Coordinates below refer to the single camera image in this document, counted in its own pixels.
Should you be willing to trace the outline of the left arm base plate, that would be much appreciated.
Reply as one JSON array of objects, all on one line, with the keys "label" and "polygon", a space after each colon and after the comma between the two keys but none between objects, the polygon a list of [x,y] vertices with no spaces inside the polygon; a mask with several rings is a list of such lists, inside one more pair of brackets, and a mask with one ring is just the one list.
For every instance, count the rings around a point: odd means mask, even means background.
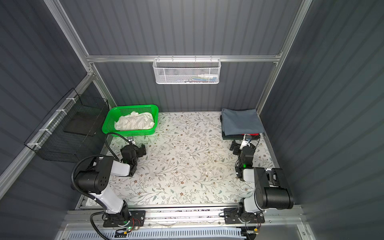
[{"label": "left arm base plate", "polygon": [[103,214],[104,228],[143,227],[146,211],[128,211],[119,214]]}]

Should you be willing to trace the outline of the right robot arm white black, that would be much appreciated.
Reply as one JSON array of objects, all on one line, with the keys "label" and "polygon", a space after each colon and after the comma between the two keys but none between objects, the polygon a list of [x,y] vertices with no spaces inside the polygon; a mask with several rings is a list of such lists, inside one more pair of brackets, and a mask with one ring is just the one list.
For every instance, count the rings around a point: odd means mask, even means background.
[{"label": "right robot arm white black", "polygon": [[232,142],[230,150],[238,156],[235,163],[236,175],[242,182],[253,183],[251,195],[242,198],[234,209],[224,209],[226,224],[264,223],[267,209],[288,210],[294,206],[294,197],[287,178],[280,168],[262,168],[253,166],[256,146],[244,141]]}]

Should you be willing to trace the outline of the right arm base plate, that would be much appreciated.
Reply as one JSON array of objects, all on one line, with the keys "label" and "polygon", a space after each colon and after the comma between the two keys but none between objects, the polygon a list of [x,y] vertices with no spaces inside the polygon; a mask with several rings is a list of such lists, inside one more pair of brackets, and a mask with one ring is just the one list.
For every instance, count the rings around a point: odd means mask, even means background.
[{"label": "right arm base plate", "polygon": [[225,208],[224,218],[227,225],[233,224],[263,224],[265,223],[264,215],[261,212],[248,213],[239,212],[238,208]]}]

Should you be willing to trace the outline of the white printed t-shirt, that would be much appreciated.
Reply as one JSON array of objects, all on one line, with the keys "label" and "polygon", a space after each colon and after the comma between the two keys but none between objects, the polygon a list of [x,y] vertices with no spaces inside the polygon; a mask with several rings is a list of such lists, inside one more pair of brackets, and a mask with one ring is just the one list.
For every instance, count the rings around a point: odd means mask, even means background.
[{"label": "white printed t-shirt", "polygon": [[121,116],[115,122],[117,131],[149,130],[155,125],[154,118],[150,113],[137,113],[133,111],[127,116]]}]

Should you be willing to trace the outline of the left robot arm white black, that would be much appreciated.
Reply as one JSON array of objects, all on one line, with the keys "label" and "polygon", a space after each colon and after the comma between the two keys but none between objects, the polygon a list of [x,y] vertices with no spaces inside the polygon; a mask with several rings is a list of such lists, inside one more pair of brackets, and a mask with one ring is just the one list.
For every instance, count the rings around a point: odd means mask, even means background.
[{"label": "left robot arm white black", "polygon": [[134,223],[126,201],[118,197],[109,185],[110,176],[133,177],[139,158],[146,147],[128,144],[121,149],[123,159],[95,155],[79,161],[71,173],[71,187],[102,206],[104,227],[125,227]]}]

